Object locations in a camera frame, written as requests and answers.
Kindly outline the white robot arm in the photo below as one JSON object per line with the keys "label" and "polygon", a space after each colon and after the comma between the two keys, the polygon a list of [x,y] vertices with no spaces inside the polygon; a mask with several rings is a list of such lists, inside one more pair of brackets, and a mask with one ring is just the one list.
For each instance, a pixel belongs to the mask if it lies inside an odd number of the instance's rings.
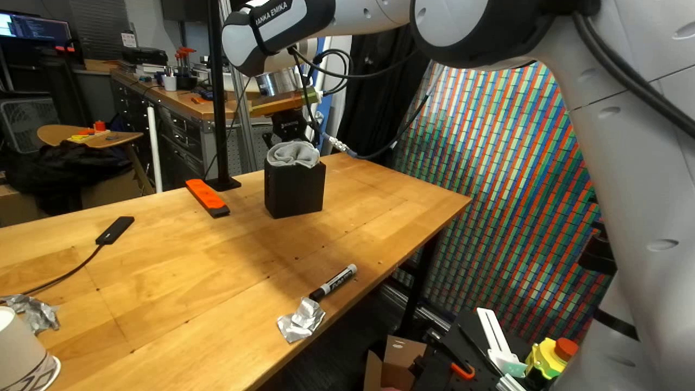
{"label": "white robot arm", "polygon": [[233,68],[260,75],[308,38],[406,29],[466,75],[546,75],[528,105],[471,94],[471,115],[528,123],[536,153],[559,121],[585,166],[585,203],[614,273],[565,391],[695,391],[695,0],[264,0],[221,21]]}

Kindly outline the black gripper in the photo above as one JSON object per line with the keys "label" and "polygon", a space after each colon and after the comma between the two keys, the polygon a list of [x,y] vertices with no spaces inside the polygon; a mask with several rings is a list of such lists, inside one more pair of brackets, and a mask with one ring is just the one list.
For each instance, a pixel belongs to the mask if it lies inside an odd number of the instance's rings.
{"label": "black gripper", "polygon": [[281,111],[271,115],[273,121],[273,133],[283,139],[283,141],[294,141],[299,139],[304,141],[304,133],[307,133],[307,119],[299,111]]}

